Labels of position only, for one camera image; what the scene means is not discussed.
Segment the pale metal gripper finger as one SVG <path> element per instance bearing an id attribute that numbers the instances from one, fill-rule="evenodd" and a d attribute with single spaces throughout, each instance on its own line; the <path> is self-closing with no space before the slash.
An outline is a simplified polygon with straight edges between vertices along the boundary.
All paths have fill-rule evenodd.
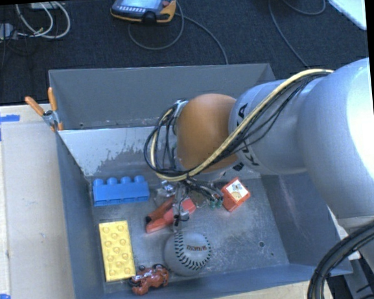
<path id="1" fill-rule="evenodd" d="M 172 205 L 172 217 L 173 217 L 173 227 L 176 226 L 183 226 L 185 222 L 187 222 L 190 218 L 189 212 L 183 208 L 181 202 L 175 202 Z"/>
<path id="2" fill-rule="evenodd" d="M 156 191 L 156 196 L 158 200 L 166 200 L 175 195 L 176 188 L 170 184 L 166 183 L 159 187 Z"/>

